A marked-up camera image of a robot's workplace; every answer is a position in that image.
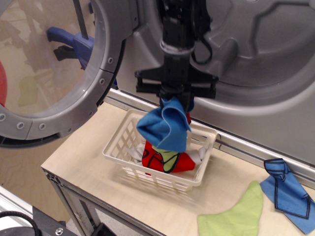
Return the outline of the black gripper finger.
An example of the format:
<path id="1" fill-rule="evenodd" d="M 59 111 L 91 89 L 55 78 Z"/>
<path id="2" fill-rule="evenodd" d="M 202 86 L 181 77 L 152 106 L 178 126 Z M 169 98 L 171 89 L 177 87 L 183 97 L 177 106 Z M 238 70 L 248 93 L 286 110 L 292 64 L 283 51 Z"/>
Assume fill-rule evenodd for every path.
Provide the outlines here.
<path id="1" fill-rule="evenodd" d="M 168 106 L 168 104 L 171 102 L 171 100 L 172 100 L 172 97 L 169 97 L 169 96 L 163 97 L 163 96 L 161 96 L 159 98 L 160 107 Z"/>
<path id="2" fill-rule="evenodd" d="M 181 105 L 185 112 L 190 112 L 194 108 L 194 97 L 191 94 L 182 94 Z"/>

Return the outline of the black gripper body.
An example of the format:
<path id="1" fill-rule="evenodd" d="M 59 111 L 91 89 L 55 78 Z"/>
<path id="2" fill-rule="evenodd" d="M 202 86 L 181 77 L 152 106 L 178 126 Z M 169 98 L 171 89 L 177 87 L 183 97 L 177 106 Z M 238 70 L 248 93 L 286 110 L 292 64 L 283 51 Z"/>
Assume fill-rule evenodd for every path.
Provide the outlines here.
<path id="1" fill-rule="evenodd" d="M 191 65 L 188 57 L 165 56 L 162 66 L 135 72 L 136 91 L 158 96 L 191 96 L 215 98 L 218 77 Z"/>

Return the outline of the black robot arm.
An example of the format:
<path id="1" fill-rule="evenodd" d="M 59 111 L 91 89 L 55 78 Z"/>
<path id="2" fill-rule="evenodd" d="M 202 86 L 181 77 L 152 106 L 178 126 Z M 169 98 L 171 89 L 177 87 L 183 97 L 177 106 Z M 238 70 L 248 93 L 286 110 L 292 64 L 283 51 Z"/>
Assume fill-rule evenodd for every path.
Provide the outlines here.
<path id="1" fill-rule="evenodd" d="M 211 30 L 211 17 L 204 0 L 163 1 L 163 34 L 160 48 L 164 53 L 163 65 L 158 68 L 138 70 L 137 92 L 155 93 L 161 106 L 176 97 L 188 112 L 195 97 L 215 98 L 217 76 L 202 72 L 191 62 L 205 65 L 212 56 L 197 61 L 196 42 L 202 42 L 211 54 L 212 48 L 205 40 Z"/>

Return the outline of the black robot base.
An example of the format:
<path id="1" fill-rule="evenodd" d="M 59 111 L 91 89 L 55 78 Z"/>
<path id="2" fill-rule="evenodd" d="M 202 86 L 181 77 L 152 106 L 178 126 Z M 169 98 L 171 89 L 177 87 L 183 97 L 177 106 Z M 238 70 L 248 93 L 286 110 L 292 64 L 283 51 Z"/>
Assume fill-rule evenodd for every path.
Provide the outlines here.
<path id="1" fill-rule="evenodd" d="M 33 207 L 0 208 L 2 236 L 74 236 L 66 223 Z"/>

